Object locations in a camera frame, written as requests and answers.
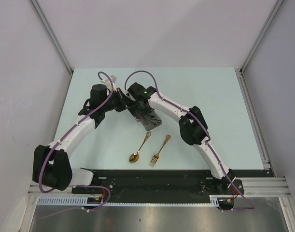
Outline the grey cloth napkin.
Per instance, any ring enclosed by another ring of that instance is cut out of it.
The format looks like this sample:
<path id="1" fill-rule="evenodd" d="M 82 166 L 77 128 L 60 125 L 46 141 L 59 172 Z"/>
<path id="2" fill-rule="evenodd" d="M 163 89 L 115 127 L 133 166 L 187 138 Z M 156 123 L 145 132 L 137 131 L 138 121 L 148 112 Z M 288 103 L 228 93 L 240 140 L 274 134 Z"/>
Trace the grey cloth napkin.
<path id="1" fill-rule="evenodd" d="M 151 131 L 162 124 L 162 120 L 155 113 L 155 111 L 146 115 L 141 115 L 136 111 L 131 112 L 131 114 L 134 116 L 137 122 L 140 122 L 144 126 L 146 131 Z"/>

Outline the gold fork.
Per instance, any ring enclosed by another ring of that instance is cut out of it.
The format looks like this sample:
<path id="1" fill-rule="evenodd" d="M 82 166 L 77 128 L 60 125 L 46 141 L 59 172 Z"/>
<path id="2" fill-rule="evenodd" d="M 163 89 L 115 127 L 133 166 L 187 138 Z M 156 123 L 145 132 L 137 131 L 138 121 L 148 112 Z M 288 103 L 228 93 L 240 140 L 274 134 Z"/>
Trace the gold fork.
<path id="1" fill-rule="evenodd" d="M 158 159 L 159 159 L 159 155 L 160 155 L 162 149 L 164 148 L 164 146 L 167 144 L 167 142 L 168 142 L 170 139 L 171 139 L 171 135 L 169 135 L 169 134 L 166 135 L 166 138 L 165 138 L 165 140 L 164 140 L 164 142 L 163 142 L 161 148 L 159 149 L 159 151 L 158 151 L 155 155 L 153 155 L 153 157 L 152 157 L 152 159 L 151 159 L 151 161 L 150 161 L 150 164 L 149 164 L 150 167 L 154 167 L 154 166 L 155 166 L 155 164 L 157 163 L 157 161 L 158 161 Z"/>

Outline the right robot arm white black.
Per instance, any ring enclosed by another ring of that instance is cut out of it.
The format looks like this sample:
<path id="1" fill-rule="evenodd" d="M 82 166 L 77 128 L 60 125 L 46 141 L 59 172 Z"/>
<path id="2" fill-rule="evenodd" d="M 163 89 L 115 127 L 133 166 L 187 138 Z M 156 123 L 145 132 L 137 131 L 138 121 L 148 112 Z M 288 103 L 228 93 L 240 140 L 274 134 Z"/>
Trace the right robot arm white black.
<path id="1" fill-rule="evenodd" d="M 219 193 L 227 194 L 235 186 L 236 175 L 214 150 L 207 131 L 207 123 L 198 107 L 187 108 L 165 99 L 155 87 L 145 88 L 138 83 L 132 84 L 127 89 L 127 96 L 135 104 L 130 112 L 147 131 L 162 124 L 155 110 L 164 113 L 178 123 L 181 139 L 193 146 L 203 157 L 210 168 L 216 190 Z"/>

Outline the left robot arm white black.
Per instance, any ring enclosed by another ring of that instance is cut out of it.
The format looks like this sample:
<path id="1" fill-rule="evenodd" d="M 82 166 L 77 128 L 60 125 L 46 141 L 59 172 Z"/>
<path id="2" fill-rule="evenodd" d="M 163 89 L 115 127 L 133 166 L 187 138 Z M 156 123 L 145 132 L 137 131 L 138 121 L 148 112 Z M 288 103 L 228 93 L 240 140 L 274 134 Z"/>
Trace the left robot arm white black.
<path id="1" fill-rule="evenodd" d="M 132 106 L 131 100 L 121 89 L 108 90 L 103 84 L 92 86 L 90 98 L 79 111 L 74 125 L 60 138 L 49 145 L 39 145 L 34 151 L 32 180 L 39 184 L 41 193 L 55 189 L 63 191 L 69 186 L 83 186 L 94 193 L 99 189 L 99 181 L 92 171 L 73 169 L 70 157 L 78 145 L 93 132 L 106 112 L 121 112 Z"/>

